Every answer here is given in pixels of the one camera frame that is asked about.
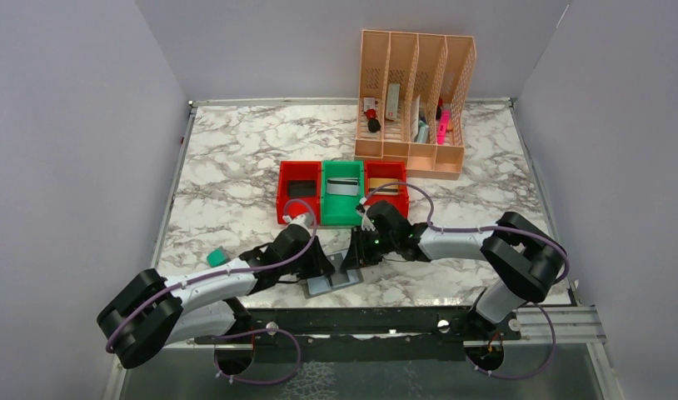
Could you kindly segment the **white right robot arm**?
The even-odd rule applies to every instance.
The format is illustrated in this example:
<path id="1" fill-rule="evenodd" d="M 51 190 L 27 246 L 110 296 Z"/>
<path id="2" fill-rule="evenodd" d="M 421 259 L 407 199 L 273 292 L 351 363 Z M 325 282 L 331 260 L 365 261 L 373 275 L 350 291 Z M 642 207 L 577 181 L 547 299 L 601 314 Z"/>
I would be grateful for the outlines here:
<path id="1" fill-rule="evenodd" d="M 498 280 L 475 300 L 471 324 L 493 329 L 526 303 L 540 303 L 563 280 L 570 264 L 564 248 L 517 212 L 505 212 L 492 226 L 437 227 L 431 221 L 409 222 L 391 203 L 369 206 L 341 269 L 377 265 L 388 253 L 408 262 L 442 259 L 485 261 Z"/>

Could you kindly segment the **grey card holder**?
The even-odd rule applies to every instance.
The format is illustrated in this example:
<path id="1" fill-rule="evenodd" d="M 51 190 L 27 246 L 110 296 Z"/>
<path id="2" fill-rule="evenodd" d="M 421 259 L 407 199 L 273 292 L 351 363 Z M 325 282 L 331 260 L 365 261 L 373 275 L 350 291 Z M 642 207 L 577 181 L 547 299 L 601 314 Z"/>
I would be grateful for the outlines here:
<path id="1" fill-rule="evenodd" d="M 363 282 L 363 276 L 358 269 L 341 270 L 341 263 L 347 255 L 347 250 L 330 253 L 327 259 L 335 268 L 330 275 L 312 277 L 302 284 L 305 298 L 315 298 L 323 294 L 332 293 Z"/>

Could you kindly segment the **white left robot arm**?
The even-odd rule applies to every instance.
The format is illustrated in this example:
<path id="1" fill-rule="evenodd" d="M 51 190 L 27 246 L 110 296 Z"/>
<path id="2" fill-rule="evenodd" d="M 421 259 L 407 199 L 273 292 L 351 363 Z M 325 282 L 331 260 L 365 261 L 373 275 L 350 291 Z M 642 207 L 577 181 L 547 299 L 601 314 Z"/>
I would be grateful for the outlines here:
<path id="1" fill-rule="evenodd" d="M 277 285 L 285 275 L 307 280 L 333 272 L 318 236 L 291 224 L 274 241 L 217 267 L 172 277 L 154 268 L 139 272 L 96 322 L 106 352 L 124 368 L 136 368 L 170 343 L 228 333 L 245 315 L 238 299 Z"/>

